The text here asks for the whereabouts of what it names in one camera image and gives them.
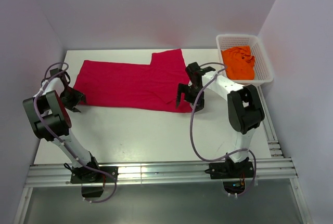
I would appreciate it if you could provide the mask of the red t shirt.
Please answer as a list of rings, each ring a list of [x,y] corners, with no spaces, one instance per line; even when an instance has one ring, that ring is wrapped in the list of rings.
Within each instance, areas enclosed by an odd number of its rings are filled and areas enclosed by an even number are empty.
[[[189,83],[185,68],[180,49],[155,52],[150,64],[85,60],[74,89],[89,106],[190,113],[188,102],[176,103],[178,85]]]

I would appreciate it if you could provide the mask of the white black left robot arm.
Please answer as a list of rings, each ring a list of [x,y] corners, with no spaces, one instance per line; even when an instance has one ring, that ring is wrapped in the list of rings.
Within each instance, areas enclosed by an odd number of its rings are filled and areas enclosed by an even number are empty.
[[[48,68],[40,90],[22,104],[34,134],[58,146],[72,162],[72,165],[65,163],[64,167],[83,181],[95,182],[101,177],[101,168],[72,133],[67,112],[79,112],[76,106],[86,103],[86,96],[69,83],[67,71]]]

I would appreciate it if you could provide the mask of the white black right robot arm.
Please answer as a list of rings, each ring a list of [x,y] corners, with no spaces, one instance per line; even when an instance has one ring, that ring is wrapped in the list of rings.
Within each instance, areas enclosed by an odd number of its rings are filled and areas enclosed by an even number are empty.
[[[233,143],[231,151],[216,159],[206,159],[199,154],[195,147],[193,137],[194,115],[203,109],[203,94],[209,89],[227,102],[227,116],[229,124],[233,129]],[[195,155],[205,162],[217,162],[222,159],[230,159],[225,164],[225,171],[231,177],[237,177],[243,171],[243,164],[249,154],[254,155],[250,150],[251,140],[256,129],[265,119],[262,102],[258,90],[254,85],[238,84],[216,72],[209,72],[199,76],[198,82],[189,84],[179,83],[177,86],[176,105],[184,100],[192,105],[192,112],[189,125],[190,143]]]

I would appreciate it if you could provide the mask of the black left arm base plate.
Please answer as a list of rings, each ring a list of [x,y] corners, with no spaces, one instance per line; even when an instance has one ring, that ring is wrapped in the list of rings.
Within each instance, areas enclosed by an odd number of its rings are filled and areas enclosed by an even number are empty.
[[[116,166],[102,166],[99,168],[102,172],[110,174],[115,180],[118,177],[118,167]],[[72,171],[70,183],[83,184],[83,183],[112,183],[114,180],[103,173],[94,172],[90,169],[80,167]]]

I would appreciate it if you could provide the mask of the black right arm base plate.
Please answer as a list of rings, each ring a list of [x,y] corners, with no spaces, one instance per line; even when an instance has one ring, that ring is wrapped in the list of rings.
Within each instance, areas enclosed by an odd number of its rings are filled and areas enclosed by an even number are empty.
[[[211,179],[240,179],[241,177],[252,178],[255,169],[252,162],[241,162],[240,165],[233,162],[210,163],[204,171]]]

